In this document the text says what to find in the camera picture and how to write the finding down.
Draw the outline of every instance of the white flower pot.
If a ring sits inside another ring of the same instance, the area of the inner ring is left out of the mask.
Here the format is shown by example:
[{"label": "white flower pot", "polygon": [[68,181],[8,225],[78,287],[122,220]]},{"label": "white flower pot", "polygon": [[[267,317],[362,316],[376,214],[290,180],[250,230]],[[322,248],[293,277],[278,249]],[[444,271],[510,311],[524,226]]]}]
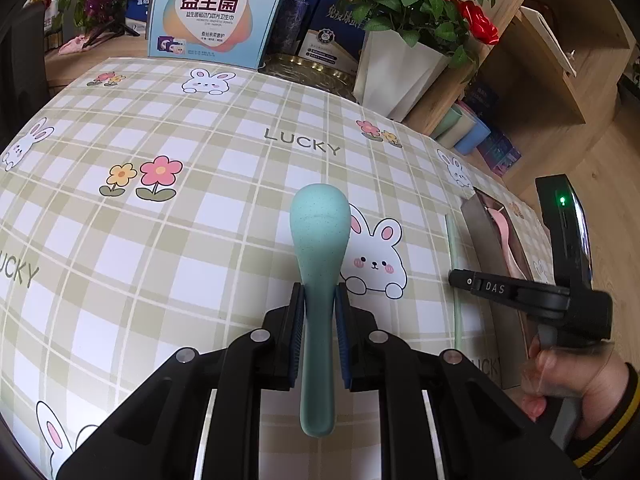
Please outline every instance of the white flower pot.
[{"label": "white flower pot", "polygon": [[426,45],[408,46],[394,30],[367,32],[353,95],[365,108],[402,121],[448,63]]}]

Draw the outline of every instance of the gold tray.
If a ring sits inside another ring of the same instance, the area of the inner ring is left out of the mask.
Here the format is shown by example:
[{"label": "gold tray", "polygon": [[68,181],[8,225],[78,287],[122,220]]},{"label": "gold tray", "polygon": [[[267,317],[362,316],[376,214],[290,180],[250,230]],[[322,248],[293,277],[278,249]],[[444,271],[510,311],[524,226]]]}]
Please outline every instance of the gold tray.
[{"label": "gold tray", "polygon": [[356,102],[351,93],[355,78],[330,66],[298,56],[271,54],[267,56],[265,66],[259,71]]}]

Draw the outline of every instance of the pink cloth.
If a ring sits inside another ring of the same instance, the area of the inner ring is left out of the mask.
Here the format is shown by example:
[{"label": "pink cloth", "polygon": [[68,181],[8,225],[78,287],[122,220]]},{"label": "pink cloth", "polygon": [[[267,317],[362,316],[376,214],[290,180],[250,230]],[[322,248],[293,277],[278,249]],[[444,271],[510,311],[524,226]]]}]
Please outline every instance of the pink cloth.
[{"label": "pink cloth", "polygon": [[97,43],[82,48],[82,46],[88,41],[88,39],[88,34],[80,34],[80,36],[76,36],[72,40],[67,41],[58,49],[58,55],[64,56],[65,54],[75,54],[76,52],[82,52],[83,50],[91,50],[94,46],[98,46],[101,43],[105,42],[108,39],[108,36],[105,38],[104,35],[102,35],[100,36],[100,41],[97,41]]}]

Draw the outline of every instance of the human hand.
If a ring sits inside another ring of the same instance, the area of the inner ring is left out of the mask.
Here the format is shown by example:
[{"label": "human hand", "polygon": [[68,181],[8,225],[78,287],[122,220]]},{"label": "human hand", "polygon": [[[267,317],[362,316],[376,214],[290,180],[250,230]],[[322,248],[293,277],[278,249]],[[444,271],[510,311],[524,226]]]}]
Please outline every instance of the human hand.
[{"label": "human hand", "polygon": [[536,336],[523,371],[521,409],[535,421],[546,409],[544,395],[581,396],[582,419],[575,437],[585,439],[611,416],[625,393],[629,371],[612,345],[604,351],[576,354],[565,349],[540,351]]}]

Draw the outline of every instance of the teal spoon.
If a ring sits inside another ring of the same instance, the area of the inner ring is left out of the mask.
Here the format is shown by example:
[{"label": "teal spoon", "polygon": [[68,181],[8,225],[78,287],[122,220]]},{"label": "teal spoon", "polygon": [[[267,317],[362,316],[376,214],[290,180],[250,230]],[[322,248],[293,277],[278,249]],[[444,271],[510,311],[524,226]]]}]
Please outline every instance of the teal spoon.
[{"label": "teal spoon", "polygon": [[349,202],[334,186],[311,184],[293,197],[289,224],[305,287],[300,425],[309,436],[321,437],[330,434],[335,423],[332,319],[351,230]]}]

